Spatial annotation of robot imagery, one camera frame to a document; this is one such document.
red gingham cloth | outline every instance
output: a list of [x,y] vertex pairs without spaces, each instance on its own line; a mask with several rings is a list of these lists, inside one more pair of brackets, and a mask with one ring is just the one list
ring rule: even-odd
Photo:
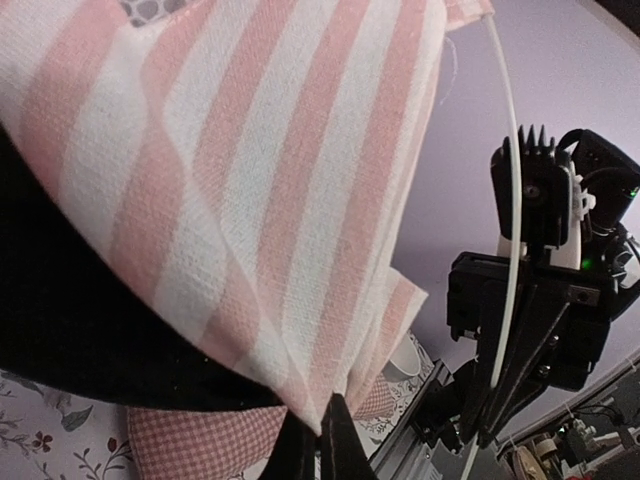
[[[379,375],[356,420],[389,417],[394,400]],[[245,412],[170,412],[130,408],[129,438],[142,480],[227,479],[267,457],[285,407]]]

wall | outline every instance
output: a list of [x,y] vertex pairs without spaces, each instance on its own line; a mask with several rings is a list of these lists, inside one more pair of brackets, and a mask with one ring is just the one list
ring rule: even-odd
[[[548,135],[590,128],[640,161],[640,47],[577,0],[494,0],[509,62],[518,120]],[[395,266],[431,297],[414,324],[429,354],[456,369],[475,343],[450,339],[446,280],[464,251],[494,253],[498,235],[489,177],[491,154],[507,133],[493,50],[482,24],[450,34],[436,103],[398,239]],[[457,51],[457,76],[453,79]],[[625,224],[640,235],[640,202]],[[614,325],[590,381],[640,346],[640,302]],[[550,390],[516,417],[514,431],[571,394]]]

gray patterned cloth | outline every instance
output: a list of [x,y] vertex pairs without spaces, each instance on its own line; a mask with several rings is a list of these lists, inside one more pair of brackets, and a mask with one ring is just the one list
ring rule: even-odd
[[160,20],[193,0],[119,0],[134,27]]

white wall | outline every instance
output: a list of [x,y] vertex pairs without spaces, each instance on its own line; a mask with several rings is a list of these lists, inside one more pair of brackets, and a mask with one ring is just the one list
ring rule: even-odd
[[[577,0],[494,0],[509,62],[520,123],[544,123],[548,135],[590,128],[640,161],[640,47],[625,41]],[[493,151],[507,133],[493,51],[481,24],[450,39],[458,74],[435,107],[398,240],[394,264],[431,293],[414,324],[429,354],[451,369],[475,344],[455,343],[446,326],[451,262],[464,251],[494,253],[498,235],[489,176]],[[439,96],[452,82],[445,45]],[[625,225],[640,235],[640,202]],[[613,327],[590,381],[598,381],[640,346],[640,302]],[[514,431],[548,413],[571,394],[550,390],[516,417]]]

pink checkered cloth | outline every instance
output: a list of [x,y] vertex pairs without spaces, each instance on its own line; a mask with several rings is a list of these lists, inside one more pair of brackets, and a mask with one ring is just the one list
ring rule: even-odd
[[[356,420],[393,415],[389,384],[378,376]],[[273,450],[285,407],[195,413],[128,409],[129,438],[143,480],[227,479]]]
[[0,120],[144,302],[320,433],[425,299],[391,255],[445,31],[489,11],[196,0],[135,28],[118,0],[0,0]]

